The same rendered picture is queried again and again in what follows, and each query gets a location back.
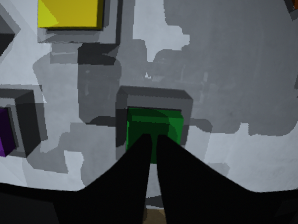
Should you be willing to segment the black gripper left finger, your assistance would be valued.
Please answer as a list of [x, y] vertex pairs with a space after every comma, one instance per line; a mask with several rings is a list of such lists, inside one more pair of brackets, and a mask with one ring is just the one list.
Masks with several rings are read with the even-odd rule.
[[152, 137], [142, 133], [82, 190], [0, 183], [0, 224], [142, 224], [152, 148]]

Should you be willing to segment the green button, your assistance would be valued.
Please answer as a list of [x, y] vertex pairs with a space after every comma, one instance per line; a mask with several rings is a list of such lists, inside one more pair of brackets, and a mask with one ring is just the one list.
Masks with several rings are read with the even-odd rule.
[[116, 160], [142, 133], [152, 137], [150, 164], [157, 164], [158, 135], [166, 135], [185, 148], [193, 99], [185, 89], [120, 85], [116, 93]]

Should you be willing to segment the yellow button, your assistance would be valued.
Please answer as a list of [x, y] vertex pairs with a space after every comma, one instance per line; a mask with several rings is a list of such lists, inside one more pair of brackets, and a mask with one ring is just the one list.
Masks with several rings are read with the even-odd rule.
[[120, 44], [122, 0], [37, 0], [37, 43]]

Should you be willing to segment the purple button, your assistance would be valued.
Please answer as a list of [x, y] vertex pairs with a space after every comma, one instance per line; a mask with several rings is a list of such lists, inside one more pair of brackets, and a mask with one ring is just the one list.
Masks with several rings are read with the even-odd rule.
[[0, 89], [0, 156], [27, 159], [40, 143], [33, 89]]

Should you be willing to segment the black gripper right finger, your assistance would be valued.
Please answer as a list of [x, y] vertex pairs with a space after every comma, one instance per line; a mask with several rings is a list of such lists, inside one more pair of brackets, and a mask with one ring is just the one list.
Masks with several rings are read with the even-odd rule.
[[298, 224], [298, 189], [251, 192], [166, 135], [156, 153], [168, 224]]

